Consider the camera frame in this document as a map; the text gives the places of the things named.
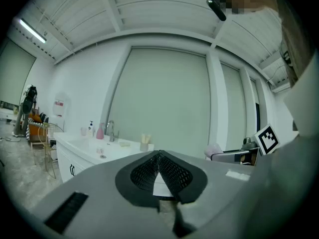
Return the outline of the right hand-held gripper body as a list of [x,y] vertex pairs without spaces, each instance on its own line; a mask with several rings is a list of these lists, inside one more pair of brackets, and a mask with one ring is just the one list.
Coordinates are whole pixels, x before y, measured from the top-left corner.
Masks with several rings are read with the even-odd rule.
[[267,124],[252,137],[243,140],[242,150],[248,153],[241,155],[240,164],[255,166],[259,157],[274,152],[279,143],[272,125]]

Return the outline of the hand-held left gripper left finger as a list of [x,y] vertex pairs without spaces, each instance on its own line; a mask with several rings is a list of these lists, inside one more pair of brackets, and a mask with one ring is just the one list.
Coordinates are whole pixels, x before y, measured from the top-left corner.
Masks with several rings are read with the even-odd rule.
[[159,174],[158,154],[158,151],[144,154],[116,174],[117,190],[134,206],[160,210],[160,202],[153,195],[155,180]]

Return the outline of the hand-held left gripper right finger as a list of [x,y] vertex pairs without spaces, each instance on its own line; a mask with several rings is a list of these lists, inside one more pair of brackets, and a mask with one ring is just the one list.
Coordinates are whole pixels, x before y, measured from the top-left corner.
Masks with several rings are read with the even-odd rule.
[[159,173],[181,204],[195,202],[208,182],[203,170],[163,150],[159,151]]

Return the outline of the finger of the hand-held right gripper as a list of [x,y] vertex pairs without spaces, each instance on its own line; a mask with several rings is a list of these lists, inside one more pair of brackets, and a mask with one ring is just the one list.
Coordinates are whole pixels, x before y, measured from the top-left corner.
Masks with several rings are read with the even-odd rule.
[[241,162],[241,157],[249,153],[249,150],[231,150],[223,153],[212,154],[210,160],[218,162]]

